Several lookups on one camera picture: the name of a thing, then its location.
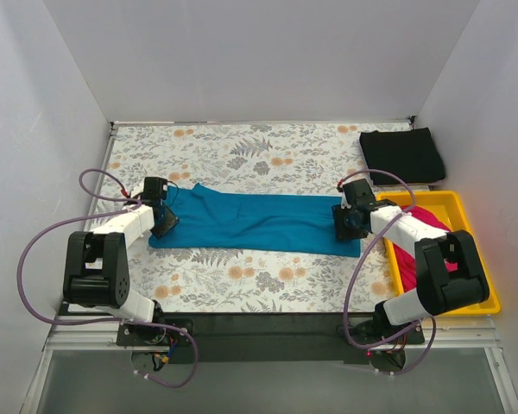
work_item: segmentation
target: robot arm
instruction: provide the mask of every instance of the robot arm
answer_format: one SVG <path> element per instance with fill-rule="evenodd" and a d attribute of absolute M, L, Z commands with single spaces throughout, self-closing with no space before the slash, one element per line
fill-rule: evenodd
<path fill-rule="evenodd" d="M 127 249 L 144 232 L 151 230 L 161 238 L 179 222 L 164 203 L 167 188 L 166 179 L 147 177 L 141 190 L 136 190 L 135 197 L 142 200 L 140 207 L 92 231 L 69 236 L 63 283 L 68 303 L 122 319 L 152 321 L 155 302 L 130 288 Z"/>
<path fill-rule="evenodd" d="M 332 208 L 338 240 L 378 234 L 402 214 L 391 201 L 376 201 L 366 179 L 344 184 L 340 191 L 342 203 Z M 376 305 L 375 323 L 381 329 L 478 304 L 489 297 L 490 289 L 470 233 L 447 232 L 404 215 L 384 237 L 415 258 L 417 287 Z M 446 261 L 458 263 L 458 269 L 448 272 Z"/>

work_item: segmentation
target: black cloth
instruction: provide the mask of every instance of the black cloth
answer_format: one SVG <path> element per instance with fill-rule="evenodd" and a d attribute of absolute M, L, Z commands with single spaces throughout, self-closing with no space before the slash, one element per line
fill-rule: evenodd
<path fill-rule="evenodd" d="M 359 138 L 368 168 L 393 173 L 408 184 L 431 184 L 445 178 L 445 166 L 428 128 L 400 132 L 363 132 Z M 379 173 L 375 185 L 395 185 Z"/>

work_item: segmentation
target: metal frame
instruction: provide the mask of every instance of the metal frame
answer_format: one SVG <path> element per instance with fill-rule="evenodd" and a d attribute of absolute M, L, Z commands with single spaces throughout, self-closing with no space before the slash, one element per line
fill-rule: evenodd
<path fill-rule="evenodd" d="M 405 120 L 376 120 L 380 122 L 405 122 Z M 177 124 L 245 124 L 250 122 L 114 122 L 108 145 L 104 155 L 102 168 L 106 168 L 110 160 L 111 151 L 115 144 L 117 131 L 120 126 L 129 125 L 177 125 Z M 253 122 L 253 123 L 288 123 L 288 122 Z M 95 191 L 98 193 L 103 183 L 103 177 L 98 179 Z M 96 208 L 96 200 L 92 200 L 89 214 Z M 85 223 L 85 230 L 91 223 Z M 60 319 L 87 319 L 89 316 L 59 317 Z M 437 335 L 433 348 L 483 348 L 487 356 L 490 371 L 496 384 L 497 391 L 502 401 L 502 406 L 507 413 L 518 413 L 518 399 L 509 377 L 509 371 L 502 358 L 502 348 L 496 327 L 491 316 L 486 317 L 438 317 Z M 79 326 L 54 326 L 47 339 L 41 362 L 37 368 L 33 382 L 23 403 L 21 413 L 36 412 L 40 403 L 42 391 L 45 385 L 48 369 L 54 351 L 149 351 L 150 347 L 118 347 L 116 345 L 118 323 L 100 323 Z M 428 338 L 432 334 L 432 326 L 429 321 L 422 324 L 424 335 Z M 408 348 L 424 348 L 426 345 L 410 345 Z M 154 347 L 154 350 L 167 350 L 168 347 Z"/>

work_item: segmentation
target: red cloth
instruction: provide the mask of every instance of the red cloth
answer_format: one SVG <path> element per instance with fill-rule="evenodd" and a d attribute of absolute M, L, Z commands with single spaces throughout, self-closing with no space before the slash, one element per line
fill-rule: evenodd
<path fill-rule="evenodd" d="M 418 218 L 423 223 L 437 227 L 438 229 L 447 231 L 450 230 L 442 222 L 440 222 L 434 214 L 421 207 L 414 207 L 410 213 L 414 218 Z M 399 267 L 399 273 L 401 274 L 403 289 L 405 292 L 408 292 L 416 287 L 416 261 L 414 260 L 413 256 L 395 244 L 394 249 L 395 257 L 397 259 L 397 266 Z M 458 267 L 456 263 L 446 263 L 445 266 L 447 267 L 448 272 L 457 270 Z"/>

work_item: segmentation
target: floral pattern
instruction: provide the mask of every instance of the floral pattern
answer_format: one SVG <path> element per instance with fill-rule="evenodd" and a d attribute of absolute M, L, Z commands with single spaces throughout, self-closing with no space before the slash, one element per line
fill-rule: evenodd
<path fill-rule="evenodd" d="M 152 175 L 169 178 L 181 188 L 201 183 L 224 192 L 335 196 L 338 180 L 364 167 L 358 143 L 362 131 L 407 129 L 404 122 L 122 126 L 107 169 L 127 189 Z M 100 192 L 119 197 L 117 185 L 108 179 Z M 99 201 L 96 212 L 115 208 L 120 206 Z M 362 249 L 371 238 L 361 241 Z M 159 301 L 165 311 L 332 312 L 342 310 L 357 258 L 154 249 L 142 238 L 129 250 L 129 265 L 132 286 Z M 372 311 L 374 304 L 392 295 L 385 249 L 379 243 L 363 265 L 351 309 Z"/>

